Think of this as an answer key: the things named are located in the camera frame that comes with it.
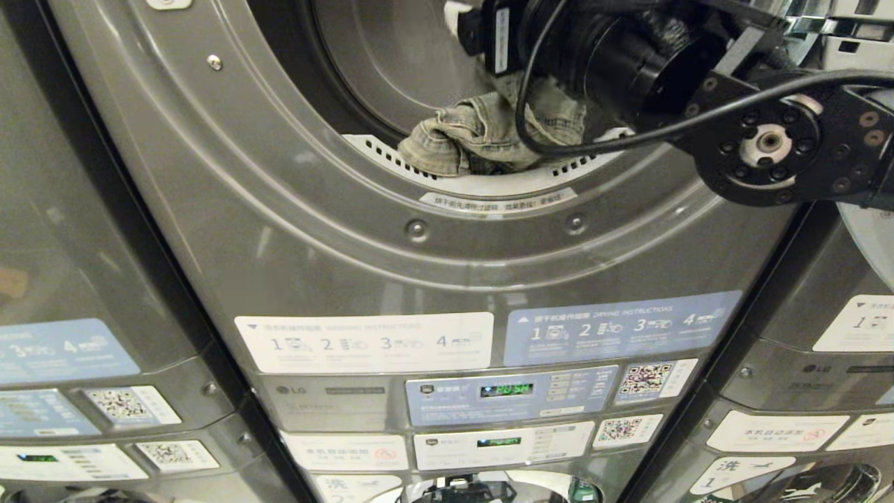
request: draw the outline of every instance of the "black cable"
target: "black cable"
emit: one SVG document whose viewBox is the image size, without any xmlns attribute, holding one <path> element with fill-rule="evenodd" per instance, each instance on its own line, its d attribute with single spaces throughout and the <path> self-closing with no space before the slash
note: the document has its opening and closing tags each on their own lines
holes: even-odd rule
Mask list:
<svg viewBox="0 0 894 503">
<path fill-rule="evenodd" d="M 617 140 L 598 141 L 584 145 L 563 146 L 563 145 L 544 145 L 535 141 L 527 132 L 527 124 L 525 122 L 525 107 L 527 106 L 528 95 L 530 94 L 530 82 L 534 73 L 534 65 L 540 46 L 548 37 L 552 26 L 559 18 L 561 11 L 570 0 L 560 0 L 555 10 L 550 15 L 549 20 L 544 25 L 543 31 L 537 37 L 531 55 L 527 60 L 525 73 L 521 79 L 521 87 L 519 89 L 519 99 L 515 107 L 515 127 L 519 132 L 519 138 L 532 151 L 547 158 L 579 158 L 582 156 L 594 156 L 598 154 L 606 154 L 616 152 L 618 150 L 633 149 L 642 147 L 650 143 L 659 141 L 673 141 L 678 137 L 691 132 L 711 121 L 717 120 L 728 114 L 741 112 L 746 108 L 754 107 L 770 101 L 772 99 L 781 99 L 786 96 L 797 94 L 799 91 L 822 85 L 869 85 L 869 86 L 894 86 L 894 73 L 889 72 L 867 72 L 859 70 L 840 70 L 836 72 L 823 72 L 806 77 L 800 77 L 792 81 L 782 83 L 778 86 L 771 87 L 766 90 L 760 90 L 755 94 L 737 99 L 731 103 L 721 107 L 708 110 L 694 118 L 687 119 L 675 124 L 664 126 L 662 128 L 649 132 L 642 132 L 633 136 L 619 138 Z"/>
</svg>

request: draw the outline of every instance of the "qr code sticker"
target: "qr code sticker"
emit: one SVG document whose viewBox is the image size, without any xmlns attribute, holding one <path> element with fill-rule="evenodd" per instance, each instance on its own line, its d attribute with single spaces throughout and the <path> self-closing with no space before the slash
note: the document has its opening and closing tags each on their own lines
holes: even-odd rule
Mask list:
<svg viewBox="0 0 894 503">
<path fill-rule="evenodd" d="M 642 424 L 641 418 L 632 419 L 609 419 L 603 423 L 600 428 L 597 442 L 608 442 L 612 440 L 633 439 L 637 435 L 639 425 Z"/>
<path fill-rule="evenodd" d="M 655 363 L 630 367 L 627 369 L 624 380 L 620 383 L 618 394 L 634 396 L 660 392 L 664 382 L 671 374 L 672 368 L 672 363 Z"/>
<path fill-rule="evenodd" d="M 96 389 L 88 392 L 88 396 L 112 419 L 153 417 L 146 404 L 129 389 Z"/>
</svg>

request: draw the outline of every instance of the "warning sticker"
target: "warning sticker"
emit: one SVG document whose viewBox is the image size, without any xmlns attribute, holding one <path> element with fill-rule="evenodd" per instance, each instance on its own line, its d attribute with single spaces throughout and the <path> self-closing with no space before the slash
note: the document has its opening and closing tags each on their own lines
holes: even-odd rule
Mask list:
<svg viewBox="0 0 894 503">
<path fill-rule="evenodd" d="M 812 452 L 822 447 L 850 416 L 770 416 L 730 411 L 708 439 L 725 452 Z"/>
<path fill-rule="evenodd" d="M 295 435 L 280 431 L 295 462 L 307 470 L 373 472 L 407 470 L 400 435 Z"/>
</svg>

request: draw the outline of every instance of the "stacked washer dryer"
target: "stacked washer dryer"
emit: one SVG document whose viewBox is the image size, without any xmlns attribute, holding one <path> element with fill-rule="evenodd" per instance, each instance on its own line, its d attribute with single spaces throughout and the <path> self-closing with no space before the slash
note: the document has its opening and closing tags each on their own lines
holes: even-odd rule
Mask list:
<svg viewBox="0 0 894 503">
<path fill-rule="evenodd" d="M 37 3 L 0 67 L 0 501 L 294 501 Z"/>
<path fill-rule="evenodd" d="M 475 73 L 443 1 L 50 4 L 326 503 L 507 480 L 615 501 L 792 213 L 719 200 L 667 146 L 407 165 L 388 132 L 463 98 L 439 86 L 480 92 L 443 86 Z"/>
<path fill-rule="evenodd" d="M 629 501 L 891 491 L 894 295 L 833 206 L 814 207 L 672 433 Z"/>
</svg>

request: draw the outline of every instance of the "washing instructions label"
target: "washing instructions label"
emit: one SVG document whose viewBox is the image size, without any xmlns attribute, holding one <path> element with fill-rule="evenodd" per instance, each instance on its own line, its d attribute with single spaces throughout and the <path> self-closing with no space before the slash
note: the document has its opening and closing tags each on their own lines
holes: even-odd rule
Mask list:
<svg viewBox="0 0 894 503">
<path fill-rule="evenodd" d="M 894 352 L 894 295 L 857 295 L 814 344 L 820 352 Z"/>
<path fill-rule="evenodd" d="M 323 498 L 323 503 L 367 503 L 401 484 L 401 479 L 394 475 L 314 476 L 316 492 Z"/>
<path fill-rule="evenodd" d="M 235 321 L 257 367 L 271 374 L 463 371 L 491 362 L 490 312 Z"/>
<path fill-rule="evenodd" d="M 476 213 L 478 215 L 509 215 L 523 213 L 534 209 L 555 206 L 566 200 L 576 198 L 578 195 L 570 188 L 564 188 L 556 192 L 549 192 L 539 196 L 515 199 L 515 200 L 471 200 L 428 192 L 419 200 L 436 206 L 461 213 Z"/>
<path fill-rule="evenodd" d="M 698 496 L 715 492 L 738 482 L 788 468 L 795 461 L 791 456 L 721 457 L 708 466 L 689 492 Z"/>
<path fill-rule="evenodd" d="M 0 327 L 0 384 L 66 381 L 139 373 L 100 320 Z"/>
</svg>

